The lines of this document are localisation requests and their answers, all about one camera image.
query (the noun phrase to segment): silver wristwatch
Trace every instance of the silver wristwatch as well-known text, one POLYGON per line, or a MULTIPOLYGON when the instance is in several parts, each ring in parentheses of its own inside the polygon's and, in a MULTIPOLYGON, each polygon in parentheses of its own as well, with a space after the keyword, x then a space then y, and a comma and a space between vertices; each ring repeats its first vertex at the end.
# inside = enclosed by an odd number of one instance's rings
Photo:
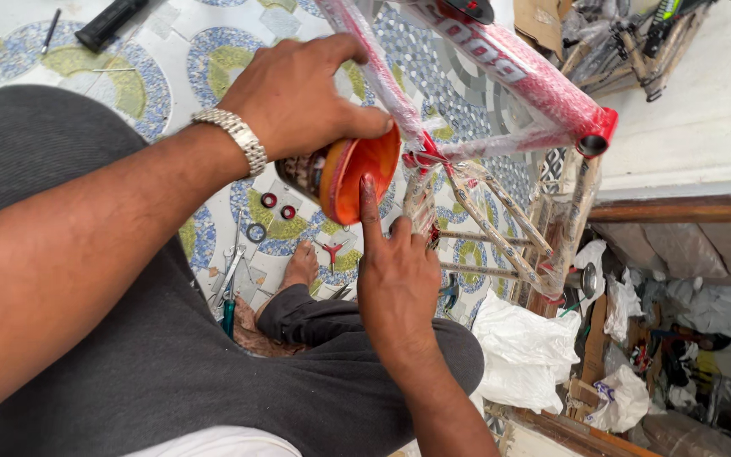
POLYGON ((250 126, 240 117, 230 111, 205 108, 193 115, 193 120, 216 124, 230 133, 250 162, 249 177, 256 177, 264 171, 264 166, 267 165, 267 152, 264 151, 264 146, 258 143, 258 137, 250 130, 250 126))

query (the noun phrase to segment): toe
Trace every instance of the toe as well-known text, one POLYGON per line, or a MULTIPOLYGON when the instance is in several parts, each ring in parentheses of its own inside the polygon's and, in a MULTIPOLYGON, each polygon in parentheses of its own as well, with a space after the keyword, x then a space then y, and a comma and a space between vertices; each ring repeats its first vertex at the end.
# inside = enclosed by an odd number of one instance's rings
POLYGON ((295 249, 295 254, 307 255, 310 251, 314 252, 314 250, 312 249, 312 242, 310 242, 309 240, 304 240, 298 243, 298 247, 295 249))

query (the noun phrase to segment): leg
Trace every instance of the leg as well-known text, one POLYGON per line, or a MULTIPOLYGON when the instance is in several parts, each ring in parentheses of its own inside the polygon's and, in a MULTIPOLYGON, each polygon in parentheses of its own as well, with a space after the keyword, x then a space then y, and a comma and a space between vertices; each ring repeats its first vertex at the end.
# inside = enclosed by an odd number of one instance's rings
MULTIPOLYGON (((260 310, 261 331, 313 349, 268 360, 280 366, 264 383, 271 390, 259 428, 305 457, 388 455, 413 439, 404 397, 374 353, 357 304, 309 295, 315 265, 311 245, 299 245, 281 290, 260 310)), ((450 320, 434 319, 433 327, 453 377, 471 394, 484 369, 481 347, 450 320)))
MULTIPOLYGON (((45 86, 1 88, 0 210, 145 146, 90 99, 45 86)), ((87 338, 0 405, 0 454, 124 454, 212 424, 177 402, 157 407, 187 383, 178 382, 185 372, 248 359, 222 334, 192 279, 172 238, 87 338)))

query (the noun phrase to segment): black rubber grip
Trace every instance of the black rubber grip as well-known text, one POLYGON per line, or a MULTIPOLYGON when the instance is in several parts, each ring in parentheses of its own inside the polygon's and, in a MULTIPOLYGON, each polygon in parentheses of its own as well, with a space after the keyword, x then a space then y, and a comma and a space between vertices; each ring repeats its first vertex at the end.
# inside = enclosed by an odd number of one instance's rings
POLYGON ((89 24, 75 32, 75 36, 92 52, 100 52, 103 42, 146 5, 148 0, 115 0, 89 24))

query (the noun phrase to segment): tin lid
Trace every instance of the tin lid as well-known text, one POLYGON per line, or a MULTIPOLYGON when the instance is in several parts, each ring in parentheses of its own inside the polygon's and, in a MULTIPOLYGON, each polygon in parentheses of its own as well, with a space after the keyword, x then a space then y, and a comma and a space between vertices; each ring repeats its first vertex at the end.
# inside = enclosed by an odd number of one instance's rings
POLYGON ((360 176, 374 177, 378 200, 382 200, 400 159, 400 130, 394 123, 390 132, 375 139, 349 140, 340 148, 339 157, 327 157, 326 175, 330 174, 328 201, 321 197, 323 211, 336 223, 351 225, 360 222, 360 176))

